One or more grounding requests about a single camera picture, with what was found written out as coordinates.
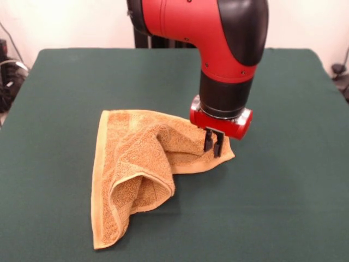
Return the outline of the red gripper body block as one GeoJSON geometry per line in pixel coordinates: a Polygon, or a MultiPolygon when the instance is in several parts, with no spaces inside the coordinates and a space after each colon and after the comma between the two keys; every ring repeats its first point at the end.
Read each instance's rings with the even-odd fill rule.
{"type": "Polygon", "coordinates": [[[253,119],[253,111],[244,109],[239,117],[223,120],[211,117],[201,110],[190,109],[189,119],[192,124],[199,128],[216,130],[225,136],[240,140],[245,137],[248,131],[253,119]]]}

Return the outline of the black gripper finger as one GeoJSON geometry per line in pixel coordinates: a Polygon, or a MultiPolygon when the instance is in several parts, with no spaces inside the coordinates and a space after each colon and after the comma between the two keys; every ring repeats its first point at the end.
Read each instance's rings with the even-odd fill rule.
{"type": "Polygon", "coordinates": [[[221,157],[222,147],[224,144],[224,133],[216,133],[216,142],[213,147],[214,157],[221,157]]]}
{"type": "Polygon", "coordinates": [[[205,152],[207,152],[212,147],[213,147],[212,131],[211,130],[206,130],[203,150],[205,152]]]}

